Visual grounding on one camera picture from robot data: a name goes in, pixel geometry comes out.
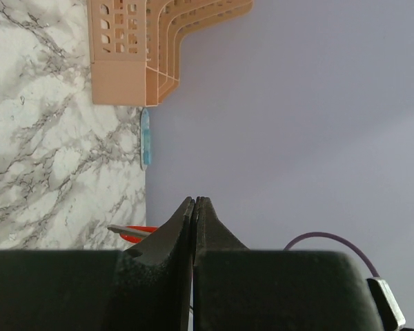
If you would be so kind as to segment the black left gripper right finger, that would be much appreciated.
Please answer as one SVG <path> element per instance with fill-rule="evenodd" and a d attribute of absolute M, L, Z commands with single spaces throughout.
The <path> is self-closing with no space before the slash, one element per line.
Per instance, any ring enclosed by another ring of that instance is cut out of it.
<path fill-rule="evenodd" d="M 365 279 L 341 252 L 251 250 L 196 200 L 196 330 L 381 330 Z"/>

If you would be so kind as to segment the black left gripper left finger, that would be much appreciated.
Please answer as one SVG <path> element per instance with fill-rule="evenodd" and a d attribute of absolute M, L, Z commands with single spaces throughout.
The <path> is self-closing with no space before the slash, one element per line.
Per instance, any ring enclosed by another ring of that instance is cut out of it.
<path fill-rule="evenodd" d="M 186 330 L 194 207 L 126 250 L 0 250 L 0 330 Z"/>

